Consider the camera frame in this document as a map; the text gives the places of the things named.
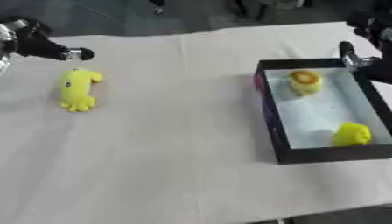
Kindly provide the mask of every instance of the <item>yellow plush toy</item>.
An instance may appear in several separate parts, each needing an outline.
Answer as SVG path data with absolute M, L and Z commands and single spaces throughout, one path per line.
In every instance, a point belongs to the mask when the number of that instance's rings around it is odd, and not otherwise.
M 69 112 L 89 111 L 95 98 L 88 95 L 91 82 L 102 81 L 102 75 L 84 69 L 74 69 L 61 78 L 61 107 Z
M 338 132 L 332 136 L 332 146 L 365 145 L 371 140 L 368 126 L 355 123 L 344 122 Z

